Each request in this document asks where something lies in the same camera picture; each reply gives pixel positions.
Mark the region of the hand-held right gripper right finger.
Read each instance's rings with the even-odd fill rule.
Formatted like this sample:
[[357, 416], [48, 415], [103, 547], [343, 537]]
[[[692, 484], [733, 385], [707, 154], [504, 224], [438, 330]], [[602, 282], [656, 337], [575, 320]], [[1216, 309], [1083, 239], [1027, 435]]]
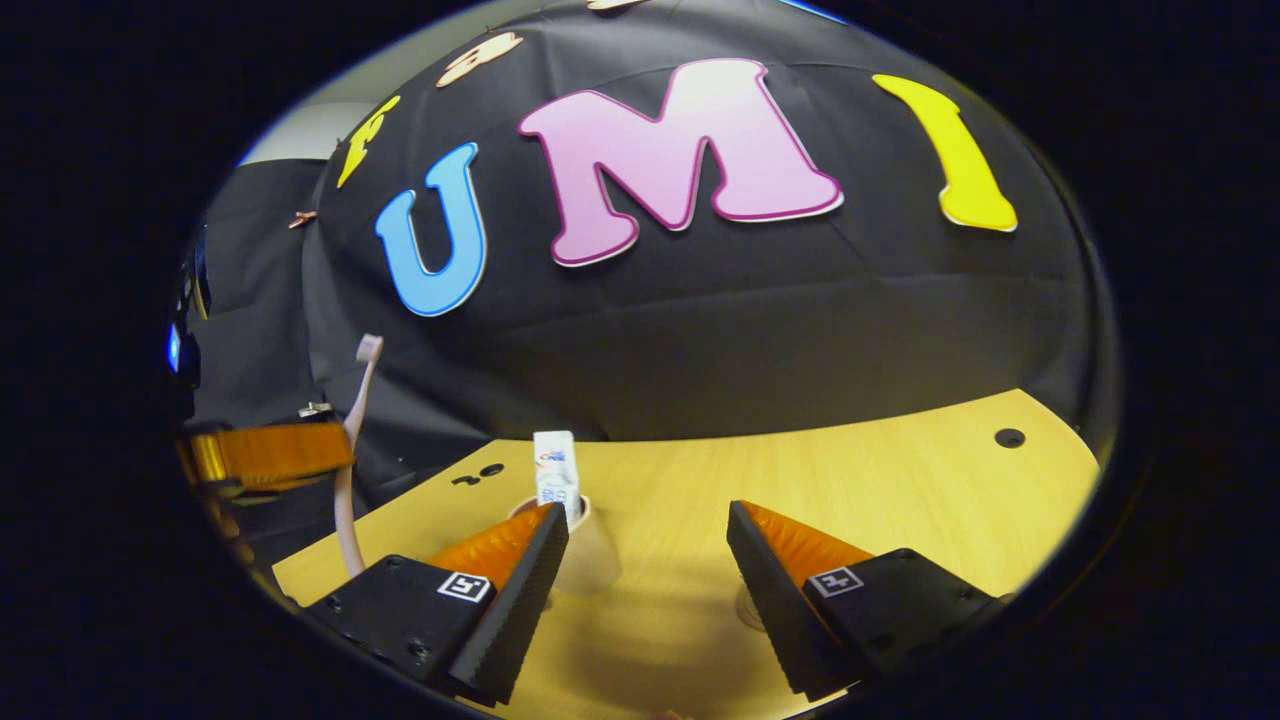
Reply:
[[925, 555], [873, 555], [759, 503], [727, 543], [786, 680], [810, 701], [928, 667], [1009, 605]]

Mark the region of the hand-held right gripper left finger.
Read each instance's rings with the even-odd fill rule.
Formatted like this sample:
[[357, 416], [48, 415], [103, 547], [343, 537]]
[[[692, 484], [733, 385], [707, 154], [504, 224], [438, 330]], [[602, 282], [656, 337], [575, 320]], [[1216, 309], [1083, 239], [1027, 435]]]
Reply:
[[507, 705], [568, 539], [564, 506], [536, 506], [429, 561], [388, 555], [302, 612], [419, 685]]

